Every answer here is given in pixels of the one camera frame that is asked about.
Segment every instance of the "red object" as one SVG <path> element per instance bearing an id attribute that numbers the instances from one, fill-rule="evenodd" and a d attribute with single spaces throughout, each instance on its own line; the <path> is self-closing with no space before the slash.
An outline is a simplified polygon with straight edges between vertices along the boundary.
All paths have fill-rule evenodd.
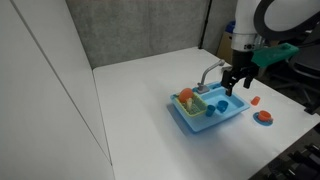
<path id="1" fill-rule="evenodd" d="M 267 111 L 260 111 L 258 114 L 258 119 L 260 121 L 270 121 L 271 120 L 271 114 Z"/>
<path id="2" fill-rule="evenodd" d="M 251 104 L 256 106 L 259 104 L 259 101 L 260 101 L 260 97 L 259 96 L 256 96 L 253 98 L 253 100 L 251 101 Z"/>
<path id="3" fill-rule="evenodd" d="M 193 97 L 192 89 L 185 88 L 179 94 L 179 101 L 181 103 L 185 103 L 189 98 L 192 98 L 192 97 Z"/>

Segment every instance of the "blue toy sink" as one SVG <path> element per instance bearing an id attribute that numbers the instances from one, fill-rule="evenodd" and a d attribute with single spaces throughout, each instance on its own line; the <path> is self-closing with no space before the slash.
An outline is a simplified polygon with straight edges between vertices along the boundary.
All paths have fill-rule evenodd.
<path id="1" fill-rule="evenodd" d="M 170 96 L 172 103 L 194 133 L 200 132 L 224 120 L 230 119 L 231 117 L 241 113 L 242 111 L 250 107 L 247 102 L 245 102 L 235 93 L 232 93 L 231 97 L 225 95 L 225 89 L 221 87 L 219 82 L 210 83 L 207 84 L 207 86 L 210 89 L 209 92 L 198 94 L 194 88 L 194 94 L 202 99 L 202 101 L 204 101 L 206 105 L 213 105 L 215 107 L 217 107 L 219 101 L 227 101 L 228 108 L 225 112 L 221 113 L 216 109 L 211 117 L 207 117 L 205 115 L 205 112 L 191 117 L 186 113 L 186 111 L 181 106 L 181 103 L 177 100 L 177 95 L 174 94 Z"/>

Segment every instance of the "white wall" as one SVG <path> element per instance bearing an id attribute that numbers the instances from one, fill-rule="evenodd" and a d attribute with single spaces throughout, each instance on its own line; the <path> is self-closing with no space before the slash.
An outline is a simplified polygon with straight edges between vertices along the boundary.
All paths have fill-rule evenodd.
<path id="1" fill-rule="evenodd" d="M 114 179 L 9 0 L 0 1 L 0 27 L 0 179 Z"/>
<path id="2" fill-rule="evenodd" d="M 92 71 L 65 0 L 13 0 L 109 157 Z"/>

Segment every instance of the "gray wall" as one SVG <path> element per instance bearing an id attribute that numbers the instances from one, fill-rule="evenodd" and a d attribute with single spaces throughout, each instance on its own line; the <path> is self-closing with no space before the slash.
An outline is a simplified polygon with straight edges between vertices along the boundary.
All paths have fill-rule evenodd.
<path id="1" fill-rule="evenodd" d="M 66 0 L 91 67 L 197 46 L 209 0 Z M 236 0 L 213 0 L 204 48 L 215 54 Z"/>

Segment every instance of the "white table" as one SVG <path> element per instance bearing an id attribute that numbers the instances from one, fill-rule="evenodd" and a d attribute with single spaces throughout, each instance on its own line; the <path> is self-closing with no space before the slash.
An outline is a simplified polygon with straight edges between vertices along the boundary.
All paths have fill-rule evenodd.
<path id="1" fill-rule="evenodd" d="M 260 96 L 259 105 L 192 134 L 169 96 L 195 87 L 217 61 L 190 48 L 94 70 L 117 180 L 248 179 L 320 121 L 264 84 L 254 80 L 245 89 L 240 81 L 234 93 L 247 102 Z M 220 81 L 220 69 L 206 83 Z M 272 114 L 272 126 L 253 120 L 262 109 Z"/>

